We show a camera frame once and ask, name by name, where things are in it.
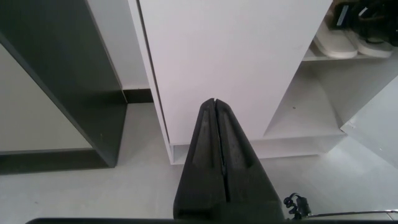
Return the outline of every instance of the baseboard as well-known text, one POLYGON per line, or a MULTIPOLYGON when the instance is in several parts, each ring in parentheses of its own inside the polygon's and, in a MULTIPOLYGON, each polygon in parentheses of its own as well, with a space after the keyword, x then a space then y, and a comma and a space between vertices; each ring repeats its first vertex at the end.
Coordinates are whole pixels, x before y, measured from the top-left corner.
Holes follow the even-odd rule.
POLYGON ((138 89, 138 90, 123 90, 124 96, 126 96, 127 103, 153 103, 152 93, 150 89, 138 89))

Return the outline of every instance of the gray floor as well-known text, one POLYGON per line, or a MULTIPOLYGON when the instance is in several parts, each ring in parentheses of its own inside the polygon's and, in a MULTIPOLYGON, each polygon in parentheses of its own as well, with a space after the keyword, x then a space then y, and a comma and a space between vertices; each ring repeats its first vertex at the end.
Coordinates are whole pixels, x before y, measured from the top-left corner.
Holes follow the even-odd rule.
MULTIPOLYGON (((348 138, 324 156, 262 160, 277 193, 314 213, 398 208, 398 172, 348 138)), ((0 176, 0 223, 37 217, 172 218, 182 166, 171 166, 153 104, 129 105, 115 169, 0 176)))

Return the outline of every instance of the cabinet door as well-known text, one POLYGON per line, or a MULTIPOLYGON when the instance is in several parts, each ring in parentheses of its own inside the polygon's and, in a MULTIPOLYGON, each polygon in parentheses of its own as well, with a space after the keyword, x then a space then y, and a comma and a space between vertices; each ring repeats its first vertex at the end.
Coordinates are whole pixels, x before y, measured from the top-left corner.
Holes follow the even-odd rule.
POLYGON ((190 142, 209 98, 261 139, 330 3, 140 1, 170 143, 190 142))

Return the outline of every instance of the shelf board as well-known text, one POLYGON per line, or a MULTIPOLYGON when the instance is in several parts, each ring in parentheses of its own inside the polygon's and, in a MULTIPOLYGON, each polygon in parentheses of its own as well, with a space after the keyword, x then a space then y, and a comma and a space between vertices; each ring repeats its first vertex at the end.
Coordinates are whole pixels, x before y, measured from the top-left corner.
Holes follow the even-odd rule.
POLYGON ((358 53, 357 56, 349 59, 338 59, 338 58, 331 58, 323 53, 321 53, 318 49, 318 47, 312 42, 310 47, 308 48, 307 52, 304 55, 303 62, 312 62, 312 61, 320 61, 320 60, 352 60, 352 59, 364 59, 364 58, 375 58, 375 57, 370 57, 367 55, 363 55, 361 53, 358 53))
POLYGON ((299 68, 272 118, 264 139, 343 134, 335 112, 309 69, 299 68))
MULTIPOLYGON (((259 159, 292 156, 311 156, 327 153, 335 147, 346 134, 288 139, 266 139, 250 141, 259 159)), ((174 146, 173 165, 184 164, 189 145, 174 146)))

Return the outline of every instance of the black cable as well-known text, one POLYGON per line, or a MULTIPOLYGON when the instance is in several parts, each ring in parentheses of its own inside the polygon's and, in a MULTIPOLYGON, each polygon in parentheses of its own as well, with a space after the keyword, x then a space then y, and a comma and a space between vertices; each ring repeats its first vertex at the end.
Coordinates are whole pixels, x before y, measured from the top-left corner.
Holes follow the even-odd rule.
POLYGON ((285 198, 284 205, 286 205, 286 208, 293 207, 289 210, 289 214, 294 215, 294 220, 300 220, 302 217, 307 217, 311 213, 307 199, 300 196, 298 193, 292 193, 289 197, 285 198), (293 201, 294 197, 297 197, 297 204, 293 201))

